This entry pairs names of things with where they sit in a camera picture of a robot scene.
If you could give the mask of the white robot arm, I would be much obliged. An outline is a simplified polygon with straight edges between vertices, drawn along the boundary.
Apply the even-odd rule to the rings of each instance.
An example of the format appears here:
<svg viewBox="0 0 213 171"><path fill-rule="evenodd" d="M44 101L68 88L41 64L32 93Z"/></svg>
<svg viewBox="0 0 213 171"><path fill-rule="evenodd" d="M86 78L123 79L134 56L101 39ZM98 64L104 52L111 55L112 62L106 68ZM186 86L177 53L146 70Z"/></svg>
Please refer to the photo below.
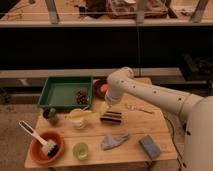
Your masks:
<svg viewBox="0 0 213 171"><path fill-rule="evenodd" d="M107 77L105 100L121 101L124 93L140 98L186 123L182 171L213 171L213 96L196 94L138 82L129 67Z"/></svg>

